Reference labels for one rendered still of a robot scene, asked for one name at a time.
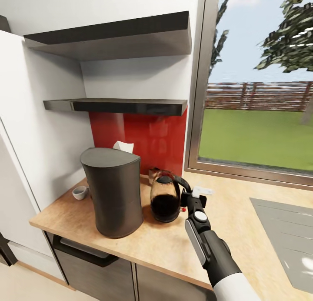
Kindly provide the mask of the coffee cup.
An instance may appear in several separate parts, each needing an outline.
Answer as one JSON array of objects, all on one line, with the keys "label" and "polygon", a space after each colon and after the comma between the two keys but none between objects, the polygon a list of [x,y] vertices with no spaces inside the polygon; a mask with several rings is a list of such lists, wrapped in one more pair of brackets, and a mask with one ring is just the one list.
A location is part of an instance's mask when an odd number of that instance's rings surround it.
[{"label": "coffee cup", "polygon": [[75,188],[72,193],[76,199],[82,200],[86,197],[89,191],[90,189],[88,187],[80,186],[80,187]]}]

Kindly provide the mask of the paper coffee filter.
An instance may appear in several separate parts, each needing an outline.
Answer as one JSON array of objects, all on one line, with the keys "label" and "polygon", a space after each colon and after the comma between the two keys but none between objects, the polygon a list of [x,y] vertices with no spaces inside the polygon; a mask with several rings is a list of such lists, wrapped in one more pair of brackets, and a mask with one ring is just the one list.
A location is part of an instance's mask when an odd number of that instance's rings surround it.
[{"label": "paper coffee filter", "polygon": [[132,154],[133,153],[133,146],[134,146],[134,144],[126,144],[126,143],[123,143],[123,142],[118,140],[114,144],[113,148],[118,149],[118,150],[122,150],[122,151],[126,151],[126,152]]}]

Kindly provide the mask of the electric kettle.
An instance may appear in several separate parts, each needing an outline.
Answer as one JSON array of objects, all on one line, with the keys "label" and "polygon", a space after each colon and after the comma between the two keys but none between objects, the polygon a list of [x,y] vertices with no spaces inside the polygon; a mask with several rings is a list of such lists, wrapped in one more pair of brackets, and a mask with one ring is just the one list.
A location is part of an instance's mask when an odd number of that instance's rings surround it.
[{"label": "electric kettle", "polygon": [[181,204],[181,185],[187,193],[192,193],[191,187],[183,178],[163,170],[153,174],[150,191],[151,214],[161,223],[170,223],[176,220],[187,205]]}]

